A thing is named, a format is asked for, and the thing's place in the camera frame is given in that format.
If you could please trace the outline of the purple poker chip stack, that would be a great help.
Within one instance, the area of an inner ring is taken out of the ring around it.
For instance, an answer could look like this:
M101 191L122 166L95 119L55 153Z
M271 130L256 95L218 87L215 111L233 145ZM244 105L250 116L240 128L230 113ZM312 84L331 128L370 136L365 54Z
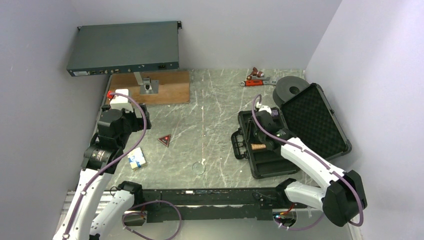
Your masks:
M278 112L277 110L272 110L272 111L271 111L271 116L272 116L273 118L277 118L277 117L279 116L279 112Z

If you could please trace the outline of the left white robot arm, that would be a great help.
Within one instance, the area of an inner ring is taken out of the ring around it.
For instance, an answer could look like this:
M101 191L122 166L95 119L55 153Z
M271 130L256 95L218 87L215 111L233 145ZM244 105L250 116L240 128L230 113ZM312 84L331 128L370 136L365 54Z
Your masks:
M116 171L132 133L151 129L149 113L143 104L102 107L97 131L83 154L82 169L65 218L53 236L55 240L103 240L114 222L128 209L144 203L140 184L124 181L106 207L97 213L104 191Z

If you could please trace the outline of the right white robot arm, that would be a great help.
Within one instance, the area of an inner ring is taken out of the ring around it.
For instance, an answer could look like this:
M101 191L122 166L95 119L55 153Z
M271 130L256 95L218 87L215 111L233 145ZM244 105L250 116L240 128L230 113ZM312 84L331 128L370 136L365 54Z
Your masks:
M347 222L353 226L360 227L364 223L364 206L361 201L357 190L352 186L346 179L346 174L340 175L343 172L342 169L331 165L322 157L316 155L315 152L310 150L298 137L292 137L289 140L279 138L271 133L267 132L259 123L255 109L251 110L253 121L256 126L268 137L281 142L281 155L290 160L292 163L300 167L305 173L311 176L315 182L317 182L322 188L331 187L337 181L340 181L346 185L349 192L352 193L355 202L357 204L357 214L359 215L358 222L353 222L349 217Z

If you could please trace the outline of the black poker set case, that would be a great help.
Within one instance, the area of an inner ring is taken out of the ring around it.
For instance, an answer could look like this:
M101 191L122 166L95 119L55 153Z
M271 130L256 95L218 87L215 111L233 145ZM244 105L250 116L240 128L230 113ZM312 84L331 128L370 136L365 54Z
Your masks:
M300 93L283 103L277 110L288 138L298 137L318 156L330 161L351 152L352 144L339 124L323 89L316 83L310 84ZM291 175L300 169L281 156L280 150L252 150L256 142L254 120L251 110L238 113L239 128L231 135L234 156L238 160L248 160L251 174L255 179L281 175Z

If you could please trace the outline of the blue playing card box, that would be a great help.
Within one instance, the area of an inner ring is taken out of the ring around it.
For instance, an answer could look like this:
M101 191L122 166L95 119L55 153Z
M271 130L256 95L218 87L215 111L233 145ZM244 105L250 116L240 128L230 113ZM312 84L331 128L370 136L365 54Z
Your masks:
M147 165L145 155L140 147L133 149L127 158L132 170L141 169Z

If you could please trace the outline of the red triangular dealer button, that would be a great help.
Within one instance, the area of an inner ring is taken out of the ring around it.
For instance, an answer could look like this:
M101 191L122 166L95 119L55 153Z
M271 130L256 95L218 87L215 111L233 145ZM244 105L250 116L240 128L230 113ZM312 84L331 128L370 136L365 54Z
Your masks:
M167 134L167 135L159 137L157 140L168 148L170 145L171 138L172 138L172 135Z

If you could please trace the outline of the grey filament spool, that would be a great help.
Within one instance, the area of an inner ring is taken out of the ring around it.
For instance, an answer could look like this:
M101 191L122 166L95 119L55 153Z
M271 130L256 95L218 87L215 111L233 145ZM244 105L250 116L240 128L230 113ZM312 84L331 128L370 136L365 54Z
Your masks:
M276 82L272 98L277 107L280 107L283 103L287 102L309 85L310 84L303 78L297 76L284 76Z

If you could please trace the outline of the wooden base board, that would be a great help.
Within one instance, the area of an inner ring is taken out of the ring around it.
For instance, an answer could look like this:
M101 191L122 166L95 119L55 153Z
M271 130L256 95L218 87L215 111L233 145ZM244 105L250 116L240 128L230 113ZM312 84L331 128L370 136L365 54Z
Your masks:
M181 70L113 74L109 90L118 89L127 89L136 102L147 105L188 103L190 74Z

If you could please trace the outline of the clear round dealer button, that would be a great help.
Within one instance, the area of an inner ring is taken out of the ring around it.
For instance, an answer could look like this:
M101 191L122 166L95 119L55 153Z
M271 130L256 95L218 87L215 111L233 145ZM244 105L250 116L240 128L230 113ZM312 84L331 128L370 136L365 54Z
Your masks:
M206 169L206 167L205 167L204 163L199 162L199 161L195 162L192 165L192 171L196 175L202 175L205 172L205 169Z

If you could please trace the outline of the dark green rack device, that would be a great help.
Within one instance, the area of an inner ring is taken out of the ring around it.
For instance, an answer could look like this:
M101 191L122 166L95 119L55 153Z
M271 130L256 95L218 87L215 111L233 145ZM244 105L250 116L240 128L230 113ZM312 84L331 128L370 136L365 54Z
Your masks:
M78 27L66 70L72 77L176 70L181 21Z

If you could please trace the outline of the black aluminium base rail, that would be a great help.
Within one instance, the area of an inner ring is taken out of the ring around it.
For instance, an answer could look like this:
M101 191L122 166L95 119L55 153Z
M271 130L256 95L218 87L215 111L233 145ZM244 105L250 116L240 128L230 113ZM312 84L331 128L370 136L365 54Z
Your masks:
M315 190L324 195L319 195L311 203L300 196ZM144 209L148 222L177 220L178 216L171 216L168 203L178 208L183 220L269 220L272 212L298 205L301 209L322 209L328 220L343 227L359 214L354 195L343 183L336 182L322 191L293 178L274 188L143 189L140 184L123 181L101 211L125 206L124 212Z

